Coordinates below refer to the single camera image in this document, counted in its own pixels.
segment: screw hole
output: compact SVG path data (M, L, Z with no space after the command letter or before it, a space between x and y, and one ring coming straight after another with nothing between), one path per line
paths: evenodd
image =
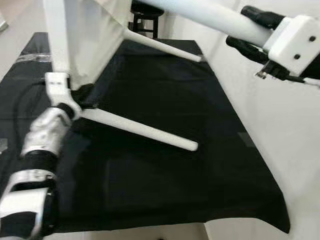
M316 39L317 39L317 38L316 38L315 36L311 36L311 37L309 38L309 41L310 41L310 42L314 42Z

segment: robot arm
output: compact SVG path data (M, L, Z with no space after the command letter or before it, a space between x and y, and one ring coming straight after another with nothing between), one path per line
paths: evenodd
M265 65L257 74L281 80L319 85L315 74L320 60L320 22L314 17L294 18L246 6L241 14L209 0L141 0L146 4L178 13L221 31L227 43L241 54Z
M58 219L56 168L62 143L82 109L71 97L66 73L47 73L52 107L32 124L19 166L0 200L0 238L42 239Z

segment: black stool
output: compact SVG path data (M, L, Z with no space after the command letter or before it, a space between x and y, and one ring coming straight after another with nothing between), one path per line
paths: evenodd
M148 32L153 33L153 38L158 38L158 24L159 24L159 17L164 14L164 11L156 8L154 6L150 6L148 4L139 2L139 1L132 1L131 5L131 12L134 14L133 18L133 31L137 32ZM138 20L153 20L153 29L144 29L139 28Z

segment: silver metal part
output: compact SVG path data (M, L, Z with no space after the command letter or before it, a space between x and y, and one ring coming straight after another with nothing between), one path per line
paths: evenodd
M8 186L20 183L44 182L47 179L56 180L57 177L52 172L43 169L22 170L10 176Z
M0 33L3 32L4 30L6 30L9 27L7 22L2 22L0 23Z
M44 150L58 156L62 141L71 125L71 120L63 110L56 107L48 108L31 124L30 132L24 139L21 155Z
M266 79L266 77L268 76L268 73L261 70L261 71L257 72L255 75L261 79Z
M15 63L22 63L27 61L50 63L52 59L50 53L31 53L19 56Z

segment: black cloth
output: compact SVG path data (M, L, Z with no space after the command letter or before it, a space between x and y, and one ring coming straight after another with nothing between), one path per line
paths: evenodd
M194 41L161 40L194 54ZM22 54L49 52L36 33ZM50 72L49 62L15 63L0 84L0 156L3 191L17 164L12 102L25 85ZM21 103L20 132L46 106L33 89ZM283 194L205 62L195 63L125 41L88 101L113 114L199 142L190 152L87 119L69 131L57 170L58 232L114 230L261 219L288 233ZM30 106L37 106L31 114Z

